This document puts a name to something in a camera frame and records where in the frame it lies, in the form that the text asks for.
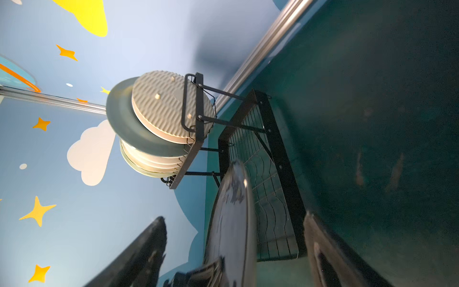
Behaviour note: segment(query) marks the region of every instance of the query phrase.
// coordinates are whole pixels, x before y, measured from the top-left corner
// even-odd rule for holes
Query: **dark green wall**
[[[305,205],[397,286],[459,282],[458,11],[328,1],[251,85]]]

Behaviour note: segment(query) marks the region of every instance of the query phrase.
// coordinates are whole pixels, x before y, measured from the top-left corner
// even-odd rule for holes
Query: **dish rack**
[[[191,78],[196,85],[196,121],[185,125],[187,84]],[[306,215],[284,143],[280,136],[269,97],[252,90],[240,97],[204,85],[200,73],[186,74],[182,105],[182,127],[195,134],[185,145],[188,154],[175,175],[161,178],[170,188],[176,189],[185,175],[212,176],[220,187],[230,163],[236,158],[246,166],[251,179],[257,214],[258,261],[293,259],[306,255],[303,219]],[[204,93],[213,91],[242,101],[230,121],[204,116]],[[202,147],[206,135],[205,124],[222,124],[225,129],[218,138],[218,148]],[[188,171],[200,150],[218,152],[219,172]]]

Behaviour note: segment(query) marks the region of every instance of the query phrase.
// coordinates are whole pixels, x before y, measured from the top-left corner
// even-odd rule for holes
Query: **black object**
[[[315,287],[392,287],[311,212],[304,219],[304,239]]]
[[[196,123],[194,127],[187,127],[185,124],[185,117],[186,117],[186,101],[187,101],[187,93],[188,93],[188,78],[192,77],[193,78],[193,83],[196,85]],[[235,98],[237,100],[242,100],[245,101],[244,98],[240,96],[236,96],[234,94],[218,90],[209,86],[204,85],[204,76],[201,73],[196,73],[196,74],[186,74],[185,75],[185,83],[184,83],[184,88],[183,88],[183,104],[182,104],[182,117],[181,117],[181,125],[182,127],[188,131],[189,133],[195,133],[195,139],[190,139],[190,143],[188,143],[186,150],[188,151],[188,154],[186,155],[185,160],[181,164],[180,168],[177,169],[176,175],[170,176],[166,179],[162,179],[164,183],[166,183],[170,189],[176,189],[179,183],[181,182],[182,178],[185,175],[204,175],[204,176],[214,176],[211,172],[189,172],[188,168],[190,168],[191,163],[195,159],[196,155],[200,150],[202,151],[211,151],[211,152],[219,152],[222,153],[224,150],[218,148],[206,148],[202,147],[205,139],[204,135],[204,125],[208,123],[216,123],[216,124],[223,124],[227,126],[231,126],[234,128],[241,128],[241,129],[248,129],[248,130],[253,130],[258,133],[265,133],[265,129],[263,128],[258,128],[258,127],[253,127],[253,126],[247,126],[243,125],[240,122],[237,121],[223,121],[218,118],[210,118],[207,116],[204,116],[204,91],[205,90],[210,90],[214,92],[218,92],[222,95],[230,96],[232,98]]]
[[[156,286],[166,237],[164,218],[158,217],[85,287]]]

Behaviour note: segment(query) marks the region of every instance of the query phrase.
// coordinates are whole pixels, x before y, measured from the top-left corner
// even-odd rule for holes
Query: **white plate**
[[[123,149],[126,150],[130,155],[132,155],[134,158],[139,160],[140,162],[152,166],[152,167],[157,167],[157,168],[171,168],[171,167],[178,167],[178,164],[182,164],[183,161],[185,160],[185,157],[179,157],[179,158],[161,158],[161,157],[156,157],[144,152],[141,152],[134,147],[130,146],[127,142],[122,140],[122,145]]]
[[[157,173],[157,174],[161,174],[160,177],[167,177],[167,176],[170,176],[170,175],[166,175],[166,174],[169,174],[169,173],[172,173],[174,174],[174,172],[177,172],[178,169],[177,168],[169,168],[169,169],[159,169],[159,168],[154,168],[152,166],[149,166],[147,164],[144,164],[142,162],[140,162],[139,160],[137,160],[135,157],[133,157],[129,151],[127,151],[124,146],[123,146],[123,142],[120,141],[120,144],[121,144],[121,149],[122,151],[124,152],[124,154],[126,155],[126,157],[135,165],[137,166],[138,168],[142,169],[142,170],[145,170],[145,171],[149,171],[149,172],[153,172],[153,173]]]
[[[128,163],[128,165],[129,165],[130,167],[132,167],[133,170],[137,171],[138,173],[143,174],[143,175],[146,175],[146,176],[149,176],[149,177],[155,177],[155,178],[168,177],[168,176],[172,176],[172,175],[175,174],[175,173],[173,173],[173,172],[170,172],[170,173],[157,173],[157,172],[151,172],[151,171],[148,171],[148,170],[141,169],[140,167],[136,166],[136,165],[128,158],[128,156],[126,155],[126,153],[125,153],[124,150],[123,150],[123,146],[122,146],[122,144],[121,144],[121,141],[120,141],[119,143],[120,143],[121,155],[123,156],[124,160]]]

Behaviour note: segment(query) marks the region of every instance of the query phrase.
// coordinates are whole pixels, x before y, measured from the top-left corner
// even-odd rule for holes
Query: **teal wall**
[[[250,85],[306,206],[395,286],[459,282],[458,5],[329,1]]]
[[[39,117],[51,121],[46,131],[33,129]],[[8,98],[0,103],[1,286],[39,286],[28,283],[37,264],[50,266],[44,286],[81,287],[160,215],[168,230],[168,270],[162,270],[159,286],[175,272],[201,265],[204,177],[185,177],[169,190],[127,165],[118,137],[97,185],[86,185],[70,166],[70,146],[105,119]],[[19,168],[23,163],[26,169]],[[207,153],[200,152],[191,169],[205,170],[206,164]],[[32,211],[36,196],[42,206],[56,205],[41,227],[34,219],[19,220]]]

